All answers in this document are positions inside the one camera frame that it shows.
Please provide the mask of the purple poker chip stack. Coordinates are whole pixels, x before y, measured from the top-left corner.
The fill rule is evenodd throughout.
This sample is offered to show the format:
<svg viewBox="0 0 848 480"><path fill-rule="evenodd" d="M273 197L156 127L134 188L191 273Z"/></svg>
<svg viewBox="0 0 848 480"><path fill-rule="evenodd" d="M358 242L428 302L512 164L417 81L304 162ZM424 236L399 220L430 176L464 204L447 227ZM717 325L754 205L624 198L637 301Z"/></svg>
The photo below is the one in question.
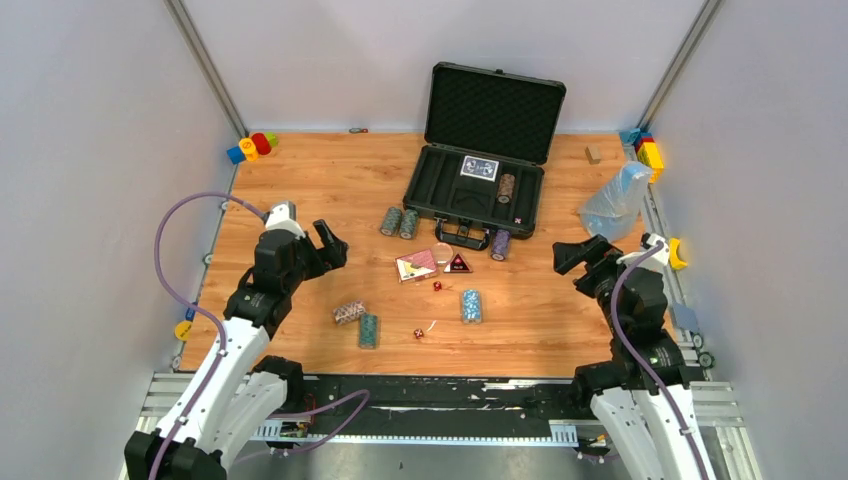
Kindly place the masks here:
<svg viewBox="0 0 848 480"><path fill-rule="evenodd" d="M508 257L510 242L511 233L508 230L497 230L492 239L490 257L496 261L504 261Z"/></svg>

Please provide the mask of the olive blue chip stack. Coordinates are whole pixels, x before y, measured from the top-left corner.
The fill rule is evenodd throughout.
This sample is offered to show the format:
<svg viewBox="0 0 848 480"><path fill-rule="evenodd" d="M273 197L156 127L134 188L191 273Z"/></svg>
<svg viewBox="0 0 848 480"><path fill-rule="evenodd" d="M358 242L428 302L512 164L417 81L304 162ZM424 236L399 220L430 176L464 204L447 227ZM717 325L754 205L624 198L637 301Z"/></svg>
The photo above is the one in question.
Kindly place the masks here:
<svg viewBox="0 0 848 480"><path fill-rule="evenodd" d="M415 237L419 223L419 213L414 209L407 209L403 212L400 220L398 235L405 240L411 240Z"/></svg>
<svg viewBox="0 0 848 480"><path fill-rule="evenodd" d="M394 236L398 233L403 211L397 207L389 207L382 219L379 232L384 236Z"/></svg>

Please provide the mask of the red playing card deck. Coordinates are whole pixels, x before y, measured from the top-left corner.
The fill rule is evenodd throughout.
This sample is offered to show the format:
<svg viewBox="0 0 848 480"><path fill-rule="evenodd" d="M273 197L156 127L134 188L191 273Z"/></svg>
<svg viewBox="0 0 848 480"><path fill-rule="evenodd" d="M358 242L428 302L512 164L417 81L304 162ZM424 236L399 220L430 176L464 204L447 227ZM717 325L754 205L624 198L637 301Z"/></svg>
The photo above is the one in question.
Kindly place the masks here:
<svg viewBox="0 0 848 480"><path fill-rule="evenodd" d="M395 267L400 283L422 281L438 274L438 264L430 249L397 257Z"/></svg>

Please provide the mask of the light blue chip stack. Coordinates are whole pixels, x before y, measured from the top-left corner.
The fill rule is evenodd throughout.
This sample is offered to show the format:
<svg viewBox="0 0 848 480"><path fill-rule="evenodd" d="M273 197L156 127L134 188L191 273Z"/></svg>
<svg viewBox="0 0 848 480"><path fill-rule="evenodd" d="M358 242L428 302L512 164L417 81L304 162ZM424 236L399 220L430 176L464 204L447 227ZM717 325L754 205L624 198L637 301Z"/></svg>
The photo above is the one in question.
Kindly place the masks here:
<svg viewBox="0 0 848 480"><path fill-rule="evenodd" d="M465 324L479 324L482 318L482 299L478 290L465 290L461 294L461 319Z"/></svg>

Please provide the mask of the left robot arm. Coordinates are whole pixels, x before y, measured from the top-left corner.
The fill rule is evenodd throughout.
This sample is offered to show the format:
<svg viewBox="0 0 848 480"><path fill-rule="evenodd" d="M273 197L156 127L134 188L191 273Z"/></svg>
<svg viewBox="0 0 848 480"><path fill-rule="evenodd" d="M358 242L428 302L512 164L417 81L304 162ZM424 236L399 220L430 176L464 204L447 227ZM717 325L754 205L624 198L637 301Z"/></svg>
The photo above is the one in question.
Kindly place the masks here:
<svg viewBox="0 0 848 480"><path fill-rule="evenodd" d="M298 411L306 386L297 362L265 349L292 310L306 280L342 268L348 245L325 221L308 234L268 228L254 264L239 280L224 311L223 331L176 404L150 433L136 431L125 449L131 479L225 479L237 453L276 409Z"/></svg>

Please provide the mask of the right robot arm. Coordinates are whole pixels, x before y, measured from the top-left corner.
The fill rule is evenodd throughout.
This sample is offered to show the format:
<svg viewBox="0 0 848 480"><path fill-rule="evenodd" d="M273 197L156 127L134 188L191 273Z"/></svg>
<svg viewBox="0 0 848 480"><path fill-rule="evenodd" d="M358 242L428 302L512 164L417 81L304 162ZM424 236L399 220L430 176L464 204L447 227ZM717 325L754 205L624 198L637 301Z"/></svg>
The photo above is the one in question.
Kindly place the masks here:
<svg viewBox="0 0 848 480"><path fill-rule="evenodd" d="M556 273L584 267L574 287L597 302L612 335L610 359L576 368L567 399L601 422L631 478L713 479L691 388L702 377L665 328L671 249L650 233L641 245L625 254L595 235L552 246Z"/></svg>

